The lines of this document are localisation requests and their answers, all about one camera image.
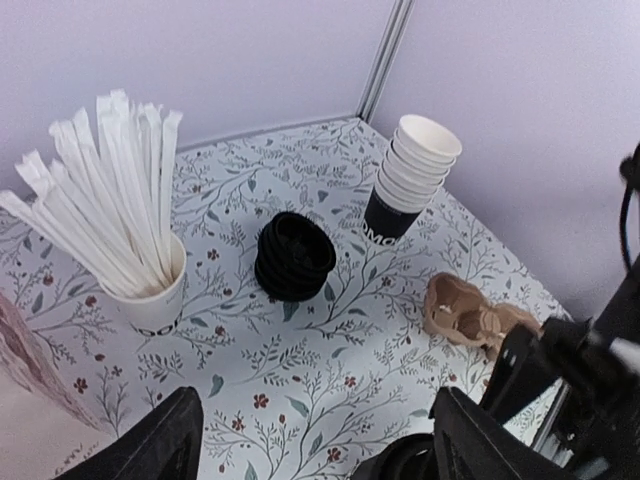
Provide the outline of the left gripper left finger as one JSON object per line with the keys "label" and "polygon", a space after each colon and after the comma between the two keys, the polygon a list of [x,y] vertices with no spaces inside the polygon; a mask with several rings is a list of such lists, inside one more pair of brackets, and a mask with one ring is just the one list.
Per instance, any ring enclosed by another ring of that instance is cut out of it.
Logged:
{"label": "left gripper left finger", "polygon": [[113,444],[57,478],[195,479],[203,423],[197,390],[180,387]]}

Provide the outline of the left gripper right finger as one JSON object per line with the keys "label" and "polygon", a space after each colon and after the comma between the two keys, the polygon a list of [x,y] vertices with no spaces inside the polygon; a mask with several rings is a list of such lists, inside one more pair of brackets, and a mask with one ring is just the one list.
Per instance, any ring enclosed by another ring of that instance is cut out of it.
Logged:
{"label": "left gripper right finger", "polygon": [[499,425],[456,387],[432,405],[434,456],[440,479],[563,479],[565,471]]}

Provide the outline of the black plastic cup lid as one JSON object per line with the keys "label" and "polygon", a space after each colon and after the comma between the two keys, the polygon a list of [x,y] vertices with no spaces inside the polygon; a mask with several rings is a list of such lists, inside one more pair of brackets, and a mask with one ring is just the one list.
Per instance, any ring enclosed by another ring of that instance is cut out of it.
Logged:
{"label": "black plastic cup lid", "polygon": [[379,454],[361,461],[347,476],[353,480],[437,479],[434,437],[416,433],[390,443]]}

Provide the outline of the white paper bag orange handles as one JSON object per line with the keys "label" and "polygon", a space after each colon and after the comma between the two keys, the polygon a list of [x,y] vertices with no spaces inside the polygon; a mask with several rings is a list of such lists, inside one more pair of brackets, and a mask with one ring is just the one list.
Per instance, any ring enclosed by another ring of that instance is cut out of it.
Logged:
{"label": "white paper bag orange handles", "polygon": [[20,310],[1,298],[1,477],[54,479],[115,438],[62,381]]}

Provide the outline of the brown cardboard cup carrier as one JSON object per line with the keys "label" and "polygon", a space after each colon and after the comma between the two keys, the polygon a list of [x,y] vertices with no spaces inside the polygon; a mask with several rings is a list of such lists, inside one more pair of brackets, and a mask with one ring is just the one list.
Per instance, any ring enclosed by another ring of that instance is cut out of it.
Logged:
{"label": "brown cardboard cup carrier", "polygon": [[428,282],[424,330],[454,345],[479,348],[495,361],[511,330],[523,325],[534,334],[541,324],[529,312],[509,303],[491,303],[473,284],[441,272]]}

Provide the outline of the stack of paper cups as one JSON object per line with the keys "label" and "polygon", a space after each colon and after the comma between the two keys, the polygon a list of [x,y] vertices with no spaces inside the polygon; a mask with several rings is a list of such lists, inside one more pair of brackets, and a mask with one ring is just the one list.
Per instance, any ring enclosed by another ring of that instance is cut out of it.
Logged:
{"label": "stack of paper cups", "polygon": [[395,245],[435,198],[462,150],[458,137],[438,122],[402,116],[374,175],[362,222],[365,238]]}

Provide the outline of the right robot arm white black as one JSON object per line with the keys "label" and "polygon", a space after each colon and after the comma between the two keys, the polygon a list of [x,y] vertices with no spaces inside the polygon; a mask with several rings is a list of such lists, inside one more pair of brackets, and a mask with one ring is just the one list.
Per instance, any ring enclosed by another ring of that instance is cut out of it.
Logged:
{"label": "right robot arm white black", "polygon": [[639,476],[639,262],[629,253],[627,217],[639,195],[639,155],[620,164],[625,191],[619,237],[626,276],[593,322],[549,318],[540,336],[508,335],[482,407],[504,424],[556,381],[562,387],[531,446],[498,450],[535,479]]}

